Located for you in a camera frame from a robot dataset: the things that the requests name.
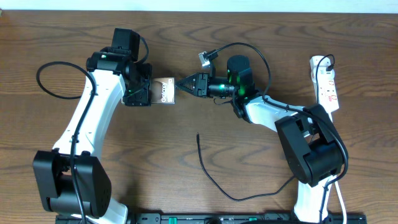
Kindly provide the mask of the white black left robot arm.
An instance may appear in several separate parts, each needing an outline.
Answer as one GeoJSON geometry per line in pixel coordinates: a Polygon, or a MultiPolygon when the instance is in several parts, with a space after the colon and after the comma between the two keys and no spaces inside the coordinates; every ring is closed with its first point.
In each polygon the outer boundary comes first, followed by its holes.
{"type": "Polygon", "coordinates": [[[131,50],[95,52],[86,68],[68,63],[86,77],[78,106],[50,151],[37,151],[33,170],[44,210],[77,223],[129,223],[127,205],[112,198],[101,165],[103,142],[119,103],[149,106],[152,66],[131,50]]]}

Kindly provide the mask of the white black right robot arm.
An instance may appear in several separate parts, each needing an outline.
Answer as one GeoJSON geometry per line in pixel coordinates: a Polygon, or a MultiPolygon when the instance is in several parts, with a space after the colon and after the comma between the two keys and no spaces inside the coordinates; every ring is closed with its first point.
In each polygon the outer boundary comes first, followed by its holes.
{"type": "Polygon", "coordinates": [[[300,222],[326,221],[330,186],[348,170],[348,152],[328,113],[320,104],[290,106],[255,87],[249,59],[234,55],[226,77],[217,77],[213,56],[200,55],[209,72],[197,72],[176,82],[182,91],[200,98],[229,98],[237,117],[278,134],[285,158],[298,180],[294,215],[300,222]]]}

